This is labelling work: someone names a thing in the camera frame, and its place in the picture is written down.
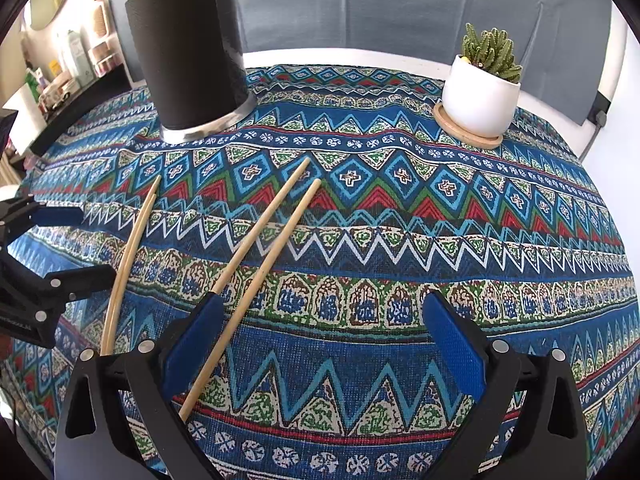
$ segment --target succulent plant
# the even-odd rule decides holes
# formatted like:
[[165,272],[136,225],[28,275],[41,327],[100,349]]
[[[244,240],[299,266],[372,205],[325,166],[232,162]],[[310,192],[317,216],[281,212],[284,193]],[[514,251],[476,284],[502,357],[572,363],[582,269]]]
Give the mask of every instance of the succulent plant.
[[466,24],[466,34],[462,38],[462,56],[473,66],[498,76],[511,83],[520,81],[522,65],[516,65],[513,56],[513,41],[506,30],[497,28],[484,30],[480,37],[471,23]]

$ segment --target wooden saucer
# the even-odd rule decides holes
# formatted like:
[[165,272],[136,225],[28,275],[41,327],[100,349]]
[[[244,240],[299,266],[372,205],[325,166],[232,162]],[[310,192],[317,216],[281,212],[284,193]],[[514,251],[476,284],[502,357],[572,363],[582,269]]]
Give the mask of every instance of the wooden saucer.
[[447,115],[442,106],[442,102],[439,102],[433,107],[433,117],[436,119],[438,125],[450,136],[455,137],[457,140],[461,140],[465,144],[469,144],[475,148],[492,150],[500,146],[502,142],[502,135],[497,137],[480,137],[466,131],[461,126],[458,126],[453,122],[451,117]]

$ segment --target bottle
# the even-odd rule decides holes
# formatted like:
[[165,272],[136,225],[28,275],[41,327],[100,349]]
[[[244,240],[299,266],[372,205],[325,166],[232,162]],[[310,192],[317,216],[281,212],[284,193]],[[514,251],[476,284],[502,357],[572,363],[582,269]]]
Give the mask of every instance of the bottle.
[[94,71],[86,56],[80,34],[70,30],[66,35],[66,46],[64,49],[65,64],[71,75],[78,80],[81,87],[87,86],[94,80]]

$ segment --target grey curtain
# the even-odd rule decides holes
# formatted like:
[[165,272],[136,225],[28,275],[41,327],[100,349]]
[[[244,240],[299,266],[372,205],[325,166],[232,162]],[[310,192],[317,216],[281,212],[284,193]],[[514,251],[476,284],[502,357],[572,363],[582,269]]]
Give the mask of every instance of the grey curtain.
[[[143,75],[124,0],[111,0],[125,57]],[[577,123],[595,98],[610,0],[238,0],[245,52],[347,47],[451,63],[466,22],[504,28],[525,67],[522,88]]]

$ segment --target bamboo stick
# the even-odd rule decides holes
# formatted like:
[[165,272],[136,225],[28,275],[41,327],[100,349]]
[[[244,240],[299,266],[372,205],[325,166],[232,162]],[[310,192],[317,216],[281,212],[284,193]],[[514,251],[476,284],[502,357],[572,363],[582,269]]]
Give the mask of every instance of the bamboo stick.
[[310,159],[308,157],[305,157],[305,159],[296,168],[296,171],[294,171],[284,183],[284,186],[280,188],[278,194],[267,206],[267,209],[264,210],[264,213],[262,213],[258,221],[255,223],[254,227],[242,239],[238,250],[234,253],[231,261],[229,261],[229,263],[225,267],[225,270],[222,271],[222,274],[220,274],[219,278],[216,280],[216,283],[213,285],[213,288],[211,289],[212,292],[220,294],[223,290],[225,290],[226,284],[229,282],[234,272],[236,272],[238,265],[240,265],[240,262],[248,253],[249,248],[251,248],[251,246],[254,244],[254,242],[264,229],[265,225],[267,225],[270,218],[276,212],[276,209],[280,207],[280,203],[289,194],[291,188],[295,186],[300,176],[302,176],[302,174],[306,170],[306,167],[309,165],[309,161]]
[[311,186],[306,191],[304,196],[302,197],[302,200],[296,207],[295,211],[293,212],[293,215],[291,215],[291,218],[289,219],[287,224],[284,226],[284,228],[282,229],[282,231],[274,241],[271,249],[269,250],[269,253],[267,254],[267,257],[262,262],[262,265],[260,266],[258,271],[255,273],[255,276],[252,279],[252,282],[249,285],[249,288],[246,290],[244,296],[242,296],[242,299],[240,300],[238,307],[231,315],[231,318],[229,318],[229,321],[226,323],[226,326],[222,331],[222,334],[220,334],[220,337],[218,338],[218,341],[213,347],[211,354],[207,358],[207,361],[204,363],[202,370],[200,370],[198,377],[193,383],[193,388],[191,388],[191,391],[189,391],[186,399],[184,400],[184,404],[182,405],[179,412],[180,418],[183,421],[189,418],[189,415],[191,414],[193,407],[196,405],[196,402],[198,401],[200,394],[202,393],[202,391],[204,390],[204,387],[209,382],[211,373],[213,372],[216,365],[218,364],[218,361],[220,361],[220,358],[224,354],[226,347],[231,342],[231,338],[236,332],[236,329],[238,328],[238,326],[240,325],[240,322],[242,321],[244,314],[249,309],[249,306],[254,300],[255,295],[258,293],[258,290],[260,290],[260,287],[262,286],[262,283],[264,282],[266,275],[271,270],[273,263],[276,261],[276,258],[279,256],[280,252],[286,245],[293,230],[296,228],[296,225],[298,225],[300,218],[302,217],[303,213],[306,211],[306,208],[308,207],[309,203],[313,199],[314,195],[316,194],[316,191],[318,191],[320,186],[322,186],[322,181],[316,178],[312,182]]
[[129,281],[129,273],[131,272],[131,266],[133,265],[133,257],[136,252],[138,252],[140,238],[142,238],[144,228],[146,227],[146,223],[149,220],[151,211],[153,210],[153,205],[156,201],[156,191],[160,184],[160,178],[160,175],[156,177],[149,189],[149,192],[146,194],[146,198],[140,208],[138,218],[131,229],[131,234],[129,235],[127,244],[122,251],[122,258],[120,259],[120,265],[118,266],[118,271],[116,273],[116,280],[113,283],[113,288],[111,289],[111,297],[109,298],[107,314],[104,318],[104,329],[102,330],[102,339],[100,342],[100,355],[107,355],[113,352],[115,332],[118,326],[118,315],[120,314],[124,291],[126,289],[127,282]]

